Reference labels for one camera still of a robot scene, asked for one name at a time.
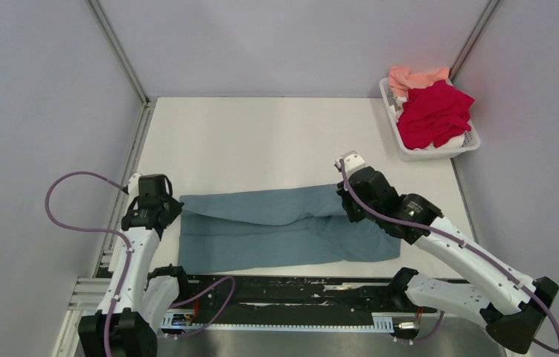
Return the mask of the left aluminium frame post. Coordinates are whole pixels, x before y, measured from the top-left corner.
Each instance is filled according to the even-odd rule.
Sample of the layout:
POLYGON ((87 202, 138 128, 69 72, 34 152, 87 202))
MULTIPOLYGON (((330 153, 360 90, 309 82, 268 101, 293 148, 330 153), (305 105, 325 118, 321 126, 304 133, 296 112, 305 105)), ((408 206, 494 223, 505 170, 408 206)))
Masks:
POLYGON ((142 106, 147 107, 150 103, 150 98, 147 95, 135 69, 133 68, 130 58, 127 56, 127 53, 124 50, 117 33, 115 32, 102 2, 99 0, 86 0, 86 4, 89 6, 95 22, 101 29, 105 40, 119 62, 119 65, 121 66, 136 97, 139 99, 142 106))

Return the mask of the white plastic laundry basket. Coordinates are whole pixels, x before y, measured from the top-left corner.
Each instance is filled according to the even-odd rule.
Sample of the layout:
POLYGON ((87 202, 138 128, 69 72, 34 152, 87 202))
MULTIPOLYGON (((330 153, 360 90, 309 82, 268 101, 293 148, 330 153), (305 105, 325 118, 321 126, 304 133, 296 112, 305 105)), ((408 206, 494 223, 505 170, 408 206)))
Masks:
POLYGON ((402 142, 400 133, 398 129, 394 128, 394 118, 389 114, 388 107, 389 104, 393 104, 391 89, 389 88, 389 80, 387 77, 379 81, 380 93, 385 105, 386 110, 386 120, 388 122, 389 128, 392 131, 392 137, 394 141, 395 149, 398 156, 402 161, 428 161, 428 160, 438 160, 438 159, 451 159, 455 158, 465 152, 470 152, 478 149, 481 145, 481 139, 474 127, 473 123, 470 121, 471 130, 464 133, 465 139, 462 147, 456 149, 434 149, 434 150, 410 150, 406 148, 402 142))

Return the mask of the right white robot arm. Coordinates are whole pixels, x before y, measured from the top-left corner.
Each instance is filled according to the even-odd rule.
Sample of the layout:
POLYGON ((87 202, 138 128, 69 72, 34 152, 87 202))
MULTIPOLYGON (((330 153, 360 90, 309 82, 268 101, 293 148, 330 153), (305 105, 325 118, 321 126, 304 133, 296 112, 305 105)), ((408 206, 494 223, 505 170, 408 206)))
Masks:
POLYGON ((463 234, 442 210, 416 193, 399 194, 386 177, 358 158, 335 163, 337 194, 351 222, 367 219, 389 236, 438 258, 467 286, 401 268, 389 289, 398 310, 412 305, 450 313, 483 327, 499 345, 526 354, 532 344, 559 354, 559 322, 551 306, 559 292, 549 277, 533 278, 463 234))

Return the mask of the aluminium frame post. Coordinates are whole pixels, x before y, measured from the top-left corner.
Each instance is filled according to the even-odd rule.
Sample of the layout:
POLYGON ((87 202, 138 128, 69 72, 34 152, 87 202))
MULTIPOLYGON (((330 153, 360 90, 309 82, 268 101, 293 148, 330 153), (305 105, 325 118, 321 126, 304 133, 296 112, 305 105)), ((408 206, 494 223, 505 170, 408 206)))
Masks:
POLYGON ((460 75, 467 59, 472 54, 474 48, 482 37, 482 34, 491 23, 494 14, 502 4, 502 0, 488 0, 485 3, 478 19, 475 21, 472 30, 469 32, 463 46, 458 52, 452 66, 450 67, 449 79, 454 82, 460 75))
POLYGON ((150 98, 147 95, 135 69, 133 68, 130 58, 127 56, 127 53, 124 50, 117 33, 115 32, 102 2, 99 0, 86 0, 86 4, 89 6, 95 22, 101 29, 105 40, 119 62, 119 65, 121 66, 136 97, 139 99, 142 106, 147 107, 150 103, 150 98))

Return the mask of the peach orange t-shirt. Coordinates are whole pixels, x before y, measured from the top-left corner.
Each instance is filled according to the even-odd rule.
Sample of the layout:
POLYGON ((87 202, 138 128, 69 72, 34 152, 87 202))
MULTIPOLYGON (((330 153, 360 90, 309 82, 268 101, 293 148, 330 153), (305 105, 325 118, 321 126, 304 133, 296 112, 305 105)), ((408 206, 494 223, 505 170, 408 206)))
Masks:
POLYGON ((440 67, 431 71, 411 72, 406 66, 394 65, 389 69, 389 88, 395 97, 407 97, 410 89, 425 89, 450 76, 449 67, 440 67))

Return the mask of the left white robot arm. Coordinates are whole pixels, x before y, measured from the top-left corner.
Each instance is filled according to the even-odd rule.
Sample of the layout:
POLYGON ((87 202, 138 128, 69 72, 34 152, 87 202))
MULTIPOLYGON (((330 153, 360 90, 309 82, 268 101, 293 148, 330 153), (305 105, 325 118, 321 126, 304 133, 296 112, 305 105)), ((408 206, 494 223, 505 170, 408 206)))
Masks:
POLYGON ((163 233, 182 212, 170 179, 135 174, 127 191, 130 203, 120 222, 123 251, 103 300, 77 328, 86 356, 155 356, 167 309, 191 299, 182 267, 150 267, 163 233))

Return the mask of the right aluminium frame post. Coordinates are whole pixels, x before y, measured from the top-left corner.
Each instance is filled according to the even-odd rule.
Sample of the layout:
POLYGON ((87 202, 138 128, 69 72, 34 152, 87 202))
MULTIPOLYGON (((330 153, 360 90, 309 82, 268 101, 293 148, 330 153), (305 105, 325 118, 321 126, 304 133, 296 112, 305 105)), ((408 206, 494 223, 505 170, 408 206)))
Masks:
POLYGON ((460 75, 467 59, 472 54, 474 48, 482 37, 482 34, 491 23, 494 14, 502 4, 502 0, 488 0, 485 3, 478 19, 475 21, 472 30, 469 32, 463 46, 458 52, 452 66, 450 67, 449 79, 454 82, 460 75))

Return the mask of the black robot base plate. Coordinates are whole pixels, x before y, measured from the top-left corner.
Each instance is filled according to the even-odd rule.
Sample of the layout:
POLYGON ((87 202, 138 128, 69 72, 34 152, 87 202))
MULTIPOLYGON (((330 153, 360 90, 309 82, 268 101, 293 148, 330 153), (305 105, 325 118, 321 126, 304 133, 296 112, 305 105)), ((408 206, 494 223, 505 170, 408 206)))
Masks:
POLYGON ((205 324, 198 330, 162 330, 187 338, 219 324, 367 325, 371 316, 389 316, 394 338, 417 344, 423 314, 392 285, 393 278, 282 277, 187 274, 187 286, 166 313, 205 324))

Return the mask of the teal blue t-shirt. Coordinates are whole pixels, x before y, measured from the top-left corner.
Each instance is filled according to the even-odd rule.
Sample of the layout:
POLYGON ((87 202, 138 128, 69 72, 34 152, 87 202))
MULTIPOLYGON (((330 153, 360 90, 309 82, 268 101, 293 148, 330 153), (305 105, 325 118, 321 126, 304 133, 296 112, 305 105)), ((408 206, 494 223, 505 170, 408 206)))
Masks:
POLYGON ((187 195, 178 264, 190 273, 397 259, 400 240, 349 221, 332 184, 187 195))

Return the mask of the red t-shirt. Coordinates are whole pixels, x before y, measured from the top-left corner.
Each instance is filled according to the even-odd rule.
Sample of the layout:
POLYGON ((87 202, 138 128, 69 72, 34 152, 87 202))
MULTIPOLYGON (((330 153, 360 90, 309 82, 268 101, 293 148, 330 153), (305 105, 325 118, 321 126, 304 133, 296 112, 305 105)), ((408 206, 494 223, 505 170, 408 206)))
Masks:
POLYGON ((470 107, 475 100, 446 80, 408 90, 397 130, 407 149, 436 149, 471 130, 470 107))

